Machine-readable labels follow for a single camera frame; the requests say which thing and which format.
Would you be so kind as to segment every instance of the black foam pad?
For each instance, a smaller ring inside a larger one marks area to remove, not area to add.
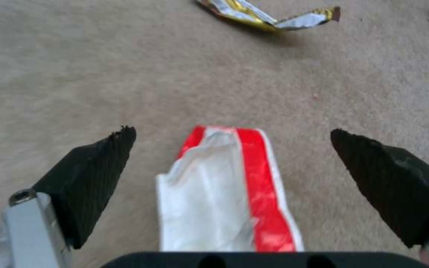
[[[112,196],[136,139],[133,127],[72,149],[32,188],[51,196],[64,237],[82,247]]]
[[[429,165],[402,148],[341,129],[335,150],[361,193],[407,247],[429,239]]]

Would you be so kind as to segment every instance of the litter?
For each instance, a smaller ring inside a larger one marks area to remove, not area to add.
[[[218,16],[271,32],[311,28],[331,20],[338,22],[340,19],[340,7],[316,9],[284,20],[276,20],[246,0],[198,0],[198,2]]]
[[[261,130],[196,127],[157,194],[161,251],[304,250]]]

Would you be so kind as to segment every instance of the hole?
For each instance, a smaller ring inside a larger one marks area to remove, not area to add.
[[[29,197],[29,191],[22,190],[14,194],[15,200],[24,200]]]
[[[220,256],[209,255],[201,259],[198,268],[226,268],[226,264]]]
[[[336,266],[326,256],[314,255],[308,258],[307,268],[336,268]]]

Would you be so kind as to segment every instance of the black plastic base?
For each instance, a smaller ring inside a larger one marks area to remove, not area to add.
[[[132,253],[102,268],[427,268],[390,253]]]

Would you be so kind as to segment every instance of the crumpled wrapper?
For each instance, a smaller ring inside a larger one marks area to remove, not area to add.
[[[339,21],[340,7],[316,9],[301,15],[276,20],[246,0],[198,0],[216,15],[265,31],[295,31],[311,28],[331,20]]]

